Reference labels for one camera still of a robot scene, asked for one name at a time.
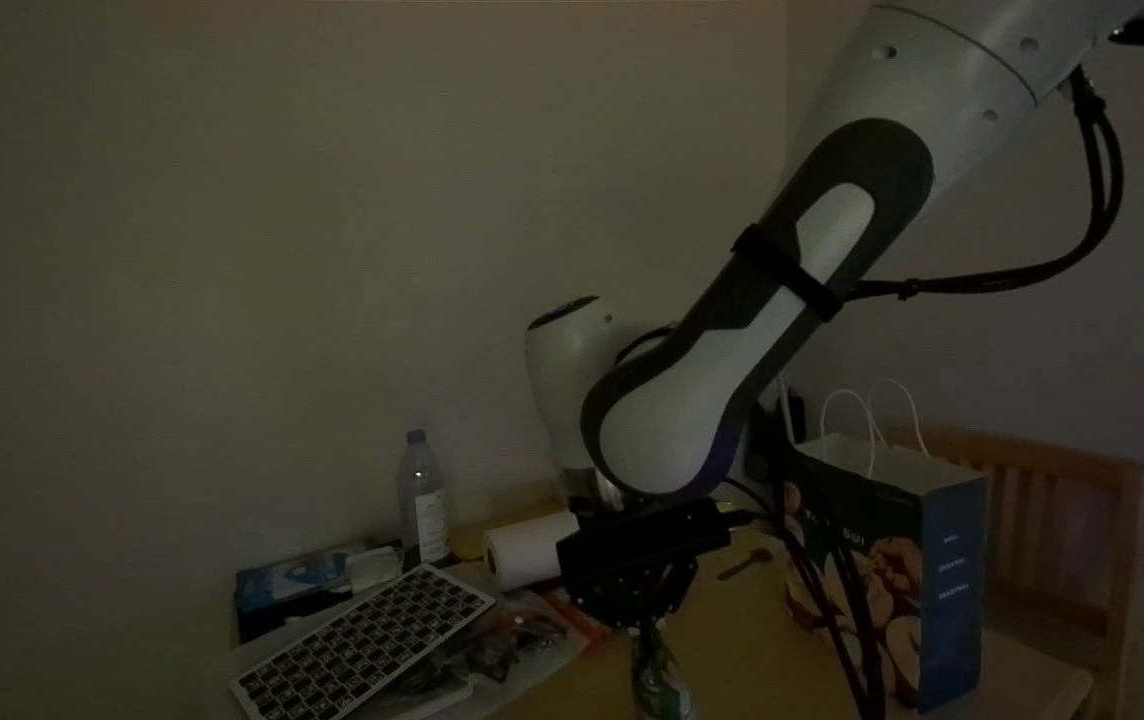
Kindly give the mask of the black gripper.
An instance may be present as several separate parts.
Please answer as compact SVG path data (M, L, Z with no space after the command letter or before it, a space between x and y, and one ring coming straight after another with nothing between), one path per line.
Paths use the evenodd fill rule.
M618 513L557 544L573 606L608 628L640 628L677 614L704 552L734 542L711 502Z

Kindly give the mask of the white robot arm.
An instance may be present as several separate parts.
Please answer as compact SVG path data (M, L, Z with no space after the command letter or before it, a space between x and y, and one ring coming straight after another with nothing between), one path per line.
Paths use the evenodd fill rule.
M622 517L557 544L590 616L640 628L677 608L695 558L730 542L711 491L770 380L846 304L888 290L874 264L1048 96L1102 128L1086 59L1105 43L1144 48L1144 0L874 0L781 196L680 319L631 331L577 297L526 328L557 463L624 491Z

